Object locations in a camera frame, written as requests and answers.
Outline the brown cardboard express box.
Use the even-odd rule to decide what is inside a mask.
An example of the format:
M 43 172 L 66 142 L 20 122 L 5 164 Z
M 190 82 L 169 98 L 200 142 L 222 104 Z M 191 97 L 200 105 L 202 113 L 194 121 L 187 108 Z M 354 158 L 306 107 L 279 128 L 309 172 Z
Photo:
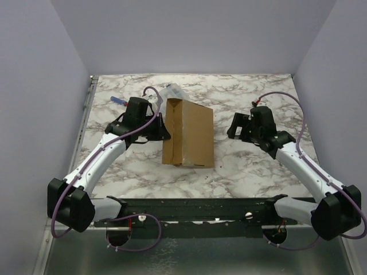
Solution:
M 166 102 L 162 163 L 190 168 L 214 167 L 213 109 L 183 99 Z

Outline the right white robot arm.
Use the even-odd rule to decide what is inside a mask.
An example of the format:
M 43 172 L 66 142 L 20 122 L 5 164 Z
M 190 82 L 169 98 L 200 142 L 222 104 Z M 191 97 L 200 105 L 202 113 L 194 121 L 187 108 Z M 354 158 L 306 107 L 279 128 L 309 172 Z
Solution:
M 366 223 L 366 216 L 361 211 L 360 190 L 354 185 L 345 186 L 330 176 L 301 150 L 293 136 L 278 131 L 268 107 L 254 107 L 248 115 L 235 113 L 227 135 L 230 139 L 258 146 L 284 165 L 315 200 L 311 203 L 279 195 L 263 210 L 268 223 L 291 218 L 312 226 L 327 241 Z

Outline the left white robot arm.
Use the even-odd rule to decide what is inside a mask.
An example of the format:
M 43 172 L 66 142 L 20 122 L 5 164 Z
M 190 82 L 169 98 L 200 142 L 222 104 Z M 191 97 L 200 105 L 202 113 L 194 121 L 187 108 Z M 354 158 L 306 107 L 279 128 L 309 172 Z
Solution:
M 87 158 L 64 179 L 52 179 L 47 189 L 47 214 L 78 232 L 96 221 L 108 220 L 114 226 L 125 223 L 127 213 L 121 199 L 108 196 L 92 199 L 91 194 L 109 166 L 139 137 L 148 141 L 171 138 L 160 112 L 148 115 L 152 104 L 138 97 L 129 99 L 125 113 L 109 123 L 101 140 Z

